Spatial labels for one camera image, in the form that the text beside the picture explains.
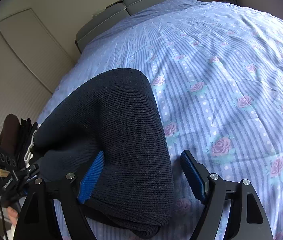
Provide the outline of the person's left hand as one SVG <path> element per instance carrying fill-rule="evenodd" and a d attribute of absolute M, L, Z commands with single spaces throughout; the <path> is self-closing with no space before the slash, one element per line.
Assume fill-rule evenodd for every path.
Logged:
<path fill-rule="evenodd" d="M 18 220 L 18 212 L 12 207 L 7 207 L 7 214 L 12 226 L 16 226 Z"/>

